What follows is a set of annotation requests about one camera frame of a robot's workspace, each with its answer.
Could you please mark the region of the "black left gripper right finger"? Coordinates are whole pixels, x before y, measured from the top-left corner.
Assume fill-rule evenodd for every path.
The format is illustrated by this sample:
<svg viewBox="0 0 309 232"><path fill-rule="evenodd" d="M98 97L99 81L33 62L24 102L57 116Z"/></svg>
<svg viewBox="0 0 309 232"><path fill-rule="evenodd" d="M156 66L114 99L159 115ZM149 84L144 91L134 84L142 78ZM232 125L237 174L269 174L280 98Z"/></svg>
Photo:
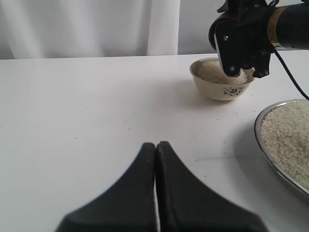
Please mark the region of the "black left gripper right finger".
<svg viewBox="0 0 309 232"><path fill-rule="evenodd" d="M162 232L267 232L262 219L203 184L169 142L155 155L155 184Z"/></svg>

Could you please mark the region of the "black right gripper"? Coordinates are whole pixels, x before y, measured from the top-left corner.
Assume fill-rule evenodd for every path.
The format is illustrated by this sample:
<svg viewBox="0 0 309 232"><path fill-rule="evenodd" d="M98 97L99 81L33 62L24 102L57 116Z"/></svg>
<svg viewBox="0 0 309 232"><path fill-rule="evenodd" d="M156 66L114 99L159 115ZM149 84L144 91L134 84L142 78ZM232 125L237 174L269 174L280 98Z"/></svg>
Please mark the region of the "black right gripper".
<svg viewBox="0 0 309 232"><path fill-rule="evenodd" d="M271 44L267 27L271 14L278 2L272 0L227 0L218 9L218 13L228 12L234 24L244 30L241 43L242 69L254 69L253 77L262 78L269 75L270 56L275 48Z"/></svg>

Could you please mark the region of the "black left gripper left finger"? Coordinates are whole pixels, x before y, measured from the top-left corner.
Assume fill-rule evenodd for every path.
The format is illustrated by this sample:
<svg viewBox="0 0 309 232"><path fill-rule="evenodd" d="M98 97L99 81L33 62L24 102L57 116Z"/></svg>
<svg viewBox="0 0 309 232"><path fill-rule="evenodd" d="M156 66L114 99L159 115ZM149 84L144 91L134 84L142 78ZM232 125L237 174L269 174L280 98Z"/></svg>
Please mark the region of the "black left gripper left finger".
<svg viewBox="0 0 309 232"><path fill-rule="evenodd" d="M68 213L58 232L155 232L155 145L143 143L125 173L103 194Z"/></svg>

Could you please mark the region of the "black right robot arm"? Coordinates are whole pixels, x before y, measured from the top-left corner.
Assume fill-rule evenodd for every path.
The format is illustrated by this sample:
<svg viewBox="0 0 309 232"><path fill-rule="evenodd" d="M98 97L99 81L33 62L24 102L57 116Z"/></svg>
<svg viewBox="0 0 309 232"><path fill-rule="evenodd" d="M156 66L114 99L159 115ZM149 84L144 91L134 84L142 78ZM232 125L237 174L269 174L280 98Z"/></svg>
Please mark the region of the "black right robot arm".
<svg viewBox="0 0 309 232"><path fill-rule="evenodd" d="M227 0L218 9L220 17L213 23L210 39L227 76L253 69L253 77L265 77L276 48L309 48L309 2L277 4L277 0Z"/></svg>

